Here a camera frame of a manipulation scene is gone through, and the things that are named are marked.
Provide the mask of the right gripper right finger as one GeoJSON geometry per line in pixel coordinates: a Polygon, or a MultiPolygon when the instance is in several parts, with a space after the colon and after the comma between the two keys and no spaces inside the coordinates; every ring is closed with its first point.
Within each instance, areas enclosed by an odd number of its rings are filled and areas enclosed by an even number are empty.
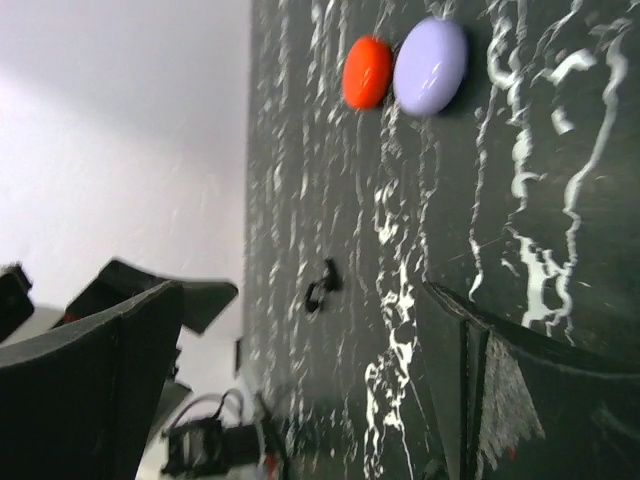
{"type": "Polygon", "coordinates": [[[429,479],[635,479],[639,367],[423,286],[429,479]]]}

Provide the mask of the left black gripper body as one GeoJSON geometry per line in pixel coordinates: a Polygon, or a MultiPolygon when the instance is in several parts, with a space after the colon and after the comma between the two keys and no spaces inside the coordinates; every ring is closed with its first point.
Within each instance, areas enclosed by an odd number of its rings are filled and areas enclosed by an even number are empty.
{"type": "Polygon", "coordinates": [[[205,394],[188,403],[161,431],[166,478],[278,478],[280,438],[261,395],[244,419],[245,399],[237,389],[205,394]]]}

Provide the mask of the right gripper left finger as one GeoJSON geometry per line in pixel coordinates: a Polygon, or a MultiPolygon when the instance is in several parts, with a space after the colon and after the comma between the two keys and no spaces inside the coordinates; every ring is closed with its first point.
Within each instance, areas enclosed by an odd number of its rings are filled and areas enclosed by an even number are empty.
{"type": "Polygon", "coordinates": [[[165,282],[2,347],[2,478],[134,478],[183,311],[165,282]]]}

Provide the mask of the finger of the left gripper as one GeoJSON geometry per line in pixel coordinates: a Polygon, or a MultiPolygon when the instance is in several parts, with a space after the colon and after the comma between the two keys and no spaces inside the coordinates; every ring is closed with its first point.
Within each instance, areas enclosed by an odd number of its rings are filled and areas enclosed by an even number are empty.
{"type": "Polygon", "coordinates": [[[64,323],[114,307],[166,281],[183,288],[182,325],[198,335],[202,335],[238,295],[238,288],[229,281],[166,278],[112,259],[67,306],[64,323]]]}
{"type": "Polygon", "coordinates": [[[32,282],[20,263],[1,266],[0,341],[9,338],[33,314],[32,282]]]}

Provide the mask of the orange earbud charging case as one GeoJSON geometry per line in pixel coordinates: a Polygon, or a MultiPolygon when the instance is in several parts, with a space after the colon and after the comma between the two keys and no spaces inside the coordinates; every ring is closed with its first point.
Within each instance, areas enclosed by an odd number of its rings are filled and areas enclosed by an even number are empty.
{"type": "Polygon", "coordinates": [[[346,104],[357,110],[375,108],[386,95],[391,72],[389,46],[373,36],[360,37],[344,63],[342,91],[346,104]]]}

